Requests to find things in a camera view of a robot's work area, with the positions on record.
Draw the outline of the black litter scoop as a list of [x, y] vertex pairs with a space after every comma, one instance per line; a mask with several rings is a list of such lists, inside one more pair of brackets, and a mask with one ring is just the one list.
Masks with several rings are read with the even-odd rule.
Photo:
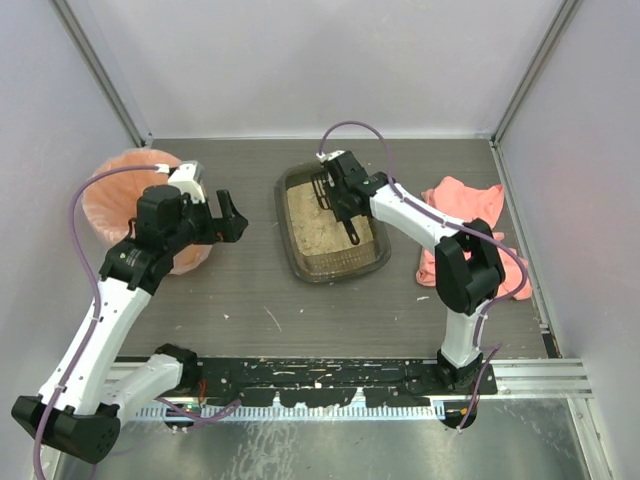
[[310, 179], [319, 207], [322, 210], [331, 211], [336, 221], [343, 225], [351, 244], [359, 245], [361, 241], [360, 236], [356, 231], [351, 217], [348, 215], [347, 208], [338, 205], [339, 195], [336, 187], [331, 184], [329, 173], [324, 170], [318, 171], [313, 173]]

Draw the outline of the bin with orange bag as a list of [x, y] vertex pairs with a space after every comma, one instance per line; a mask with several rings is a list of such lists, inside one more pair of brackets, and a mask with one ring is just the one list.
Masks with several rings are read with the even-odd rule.
[[82, 196], [82, 208], [97, 237], [112, 247], [129, 233], [129, 220], [136, 217], [138, 199], [145, 189], [168, 183], [169, 175], [182, 163], [157, 149], [128, 150], [99, 167], [94, 174], [109, 175]]

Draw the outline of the grey litter box tray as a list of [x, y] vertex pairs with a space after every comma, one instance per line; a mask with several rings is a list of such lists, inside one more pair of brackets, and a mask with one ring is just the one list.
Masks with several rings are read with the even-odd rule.
[[391, 257], [382, 223], [359, 216], [352, 220], [359, 242], [316, 198], [317, 163], [286, 170], [274, 187], [275, 208], [284, 250], [293, 273], [307, 283], [330, 283], [374, 272]]

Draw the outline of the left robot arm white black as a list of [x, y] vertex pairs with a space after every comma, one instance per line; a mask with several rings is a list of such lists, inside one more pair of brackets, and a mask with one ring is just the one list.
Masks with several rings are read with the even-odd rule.
[[218, 218], [200, 188], [165, 184], [144, 190], [128, 233], [108, 250], [94, 279], [97, 291], [63, 360], [37, 395], [21, 395], [14, 403], [12, 417], [37, 446], [97, 464], [139, 409], [168, 391], [189, 393], [200, 386], [197, 355], [172, 344], [158, 347], [113, 387], [105, 381], [175, 256], [191, 245], [235, 243], [242, 237], [247, 219], [228, 191], [216, 195]]

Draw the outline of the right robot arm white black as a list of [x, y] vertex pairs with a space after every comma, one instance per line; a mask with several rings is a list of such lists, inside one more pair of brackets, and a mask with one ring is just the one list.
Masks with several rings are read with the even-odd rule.
[[396, 228], [431, 252], [436, 292], [447, 309], [437, 375], [448, 390], [469, 385], [481, 368], [479, 342], [490, 302], [505, 279], [489, 225], [445, 215], [387, 174], [368, 174], [350, 151], [319, 153], [317, 158], [328, 205], [353, 243], [357, 239], [352, 219], [367, 216]]

